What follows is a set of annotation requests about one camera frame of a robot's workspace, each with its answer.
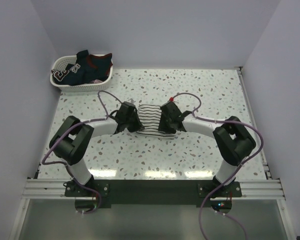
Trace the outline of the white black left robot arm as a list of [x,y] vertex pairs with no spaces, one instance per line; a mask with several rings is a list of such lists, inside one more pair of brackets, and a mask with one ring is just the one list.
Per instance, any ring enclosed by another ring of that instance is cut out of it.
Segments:
[[83,160],[91,138],[130,133],[144,129],[134,104],[123,102],[107,119],[80,120],[70,115],[49,143],[49,149],[65,162],[72,181],[67,182],[65,196],[96,197],[98,190],[93,175]]

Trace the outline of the navy maroon tank top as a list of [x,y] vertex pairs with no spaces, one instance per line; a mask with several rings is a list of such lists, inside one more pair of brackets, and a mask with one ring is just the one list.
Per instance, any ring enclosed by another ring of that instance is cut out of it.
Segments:
[[90,54],[88,50],[76,54],[76,62],[68,64],[65,70],[52,69],[52,79],[58,85],[78,86],[102,83],[110,75],[112,53],[102,56]]

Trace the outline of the black white striped tank top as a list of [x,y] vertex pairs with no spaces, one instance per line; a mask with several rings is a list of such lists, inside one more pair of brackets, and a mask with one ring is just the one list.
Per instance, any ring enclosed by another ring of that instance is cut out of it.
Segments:
[[159,105],[141,104],[138,107],[137,114],[144,129],[138,130],[137,135],[145,137],[153,137],[158,139],[175,138],[173,133],[165,133],[159,130],[159,124],[161,119],[161,109]]

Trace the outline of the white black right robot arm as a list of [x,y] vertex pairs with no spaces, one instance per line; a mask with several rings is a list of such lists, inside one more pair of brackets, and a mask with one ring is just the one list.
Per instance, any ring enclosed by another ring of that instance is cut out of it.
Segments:
[[197,184],[198,196],[204,198],[212,190],[212,198],[241,197],[241,186],[235,181],[235,170],[256,147],[256,141],[239,118],[231,116],[226,120],[200,120],[186,110],[181,112],[169,101],[160,106],[161,115],[158,130],[164,133],[190,132],[213,138],[223,160],[212,180]]

